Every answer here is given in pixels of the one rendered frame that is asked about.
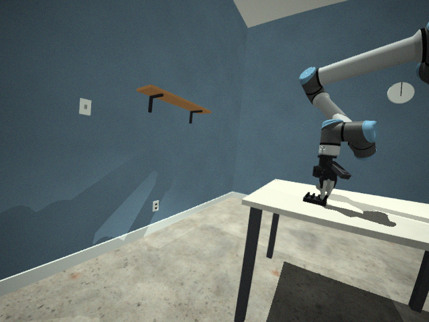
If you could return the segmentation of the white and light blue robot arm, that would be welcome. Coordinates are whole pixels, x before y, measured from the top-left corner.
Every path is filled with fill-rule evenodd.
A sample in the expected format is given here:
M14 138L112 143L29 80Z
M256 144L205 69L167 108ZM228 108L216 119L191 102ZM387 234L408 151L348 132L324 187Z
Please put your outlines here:
M341 142L346 142L356 159L370 160L376 155L379 135L376 121L351 121L322 86L411 61L419 63L416 76L429 84L429 22L410 38L322 68L310 67L300 75L300 84L311 104L328 119L322 123L319 154L339 155Z

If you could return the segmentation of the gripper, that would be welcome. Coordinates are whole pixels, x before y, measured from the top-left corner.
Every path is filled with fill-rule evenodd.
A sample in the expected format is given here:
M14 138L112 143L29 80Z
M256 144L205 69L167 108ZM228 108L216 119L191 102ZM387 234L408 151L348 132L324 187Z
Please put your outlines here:
M324 154L318 155L318 158L320 158L319 165L314 166L313 168L312 175L319 178L320 181L320 183L316 185L316 188L320 191L320 196L322 200L324 198L325 200L328 199L337 182L337 174L335 174L334 171L326 165L328 160L332 161L332 159L336 157L337 156ZM325 192L327 192L326 197Z

